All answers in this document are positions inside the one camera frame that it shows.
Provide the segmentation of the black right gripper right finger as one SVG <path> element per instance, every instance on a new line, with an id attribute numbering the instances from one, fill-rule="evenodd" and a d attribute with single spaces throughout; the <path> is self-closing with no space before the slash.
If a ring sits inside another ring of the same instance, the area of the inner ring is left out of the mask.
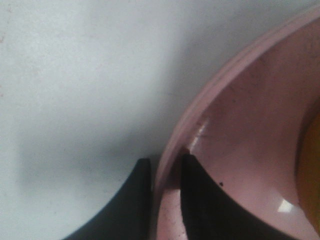
<path id="1" fill-rule="evenodd" d="M 207 174 L 196 157 L 181 164 L 181 210 L 190 240 L 281 240 L 268 226 L 233 201 Z"/>

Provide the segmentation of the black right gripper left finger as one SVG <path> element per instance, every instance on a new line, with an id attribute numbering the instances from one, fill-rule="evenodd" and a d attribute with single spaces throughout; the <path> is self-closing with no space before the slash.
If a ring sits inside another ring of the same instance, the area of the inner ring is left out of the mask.
<path id="1" fill-rule="evenodd" d="M 131 174 L 92 219 L 67 240 L 146 240 L 152 203 L 152 173 L 148 158 L 139 159 Z"/>

